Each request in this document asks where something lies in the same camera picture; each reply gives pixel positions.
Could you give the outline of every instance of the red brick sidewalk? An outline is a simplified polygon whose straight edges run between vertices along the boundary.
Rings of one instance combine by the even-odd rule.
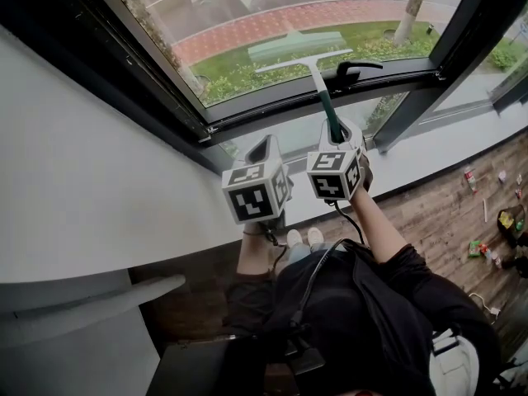
[[[224,51],[284,35],[291,30],[305,31],[357,22],[399,21],[406,5],[406,0],[336,0],[283,7],[214,26],[177,42],[172,49],[183,61],[195,64]],[[417,19],[446,24],[454,12],[454,7],[425,2]]]

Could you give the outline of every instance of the light blue jeans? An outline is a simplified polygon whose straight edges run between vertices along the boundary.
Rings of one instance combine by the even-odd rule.
[[[329,249],[332,247],[334,242],[321,242],[315,243],[312,247],[304,243],[296,243],[288,252],[287,266],[294,262],[300,261],[306,258],[312,252],[320,251],[322,249]],[[346,249],[340,244],[337,246],[336,251],[346,251]]]

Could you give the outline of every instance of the white pipe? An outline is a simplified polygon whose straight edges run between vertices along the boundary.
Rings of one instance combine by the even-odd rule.
[[[155,277],[131,287],[66,304],[0,315],[0,349],[38,342],[85,328],[156,299],[185,283],[185,277]]]

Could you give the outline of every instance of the shoe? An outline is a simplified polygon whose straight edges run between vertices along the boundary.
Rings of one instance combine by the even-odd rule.
[[[316,243],[323,243],[323,242],[324,242],[323,232],[321,232],[317,228],[310,228],[308,230],[308,244],[310,247],[312,247]]]
[[[303,237],[300,235],[299,230],[291,229],[291,231],[289,231],[286,235],[286,243],[288,244],[288,248],[293,248],[294,245],[302,242]]]

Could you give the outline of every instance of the white cube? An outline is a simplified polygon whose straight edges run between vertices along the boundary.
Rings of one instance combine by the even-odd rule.
[[[321,200],[350,200],[361,179],[355,150],[309,152],[306,172]]]
[[[222,189],[236,224],[278,217],[290,196],[280,159],[223,172]]]

